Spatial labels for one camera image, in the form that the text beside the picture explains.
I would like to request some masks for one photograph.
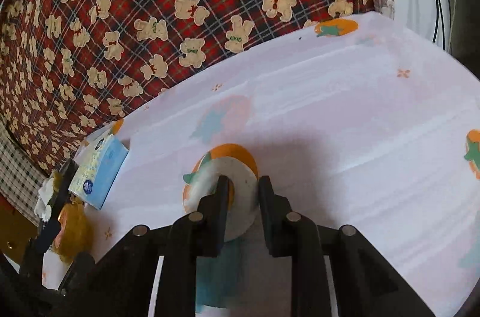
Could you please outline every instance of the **blue tissue package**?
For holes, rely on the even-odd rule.
[[[85,148],[69,190],[100,210],[127,154],[118,138],[105,132]]]

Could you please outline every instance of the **silver screw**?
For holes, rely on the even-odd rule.
[[[286,215],[286,219],[289,220],[291,223],[296,223],[302,219],[302,216],[297,212],[290,212]]]
[[[148,228],[145,225],[137,225],[135,228],[131,231],[134,236],[143,236],[148,232]]]
[[[357,229],[352,225],[344,225],[342,226],[342,232],[345,236],[353,236],[357,232]]]
[[[193,223],[197,223],[203,220],[203,214],[200,212],[193,212],[188,215],[188,219]]]

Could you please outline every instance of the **red plaid cloth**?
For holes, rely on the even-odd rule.
[[[373,8],[372,0],[6,0],[0,111],[50,171],[102,124],[210,65],[311,21]]]

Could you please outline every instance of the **white cable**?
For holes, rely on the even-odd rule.
[[[453,23],[455,21],[455,14],[457,13],[457,0],[453,0],[452,21],[450,22],[450,35],[448,36],[448,51],[452,54],[452,33]]]

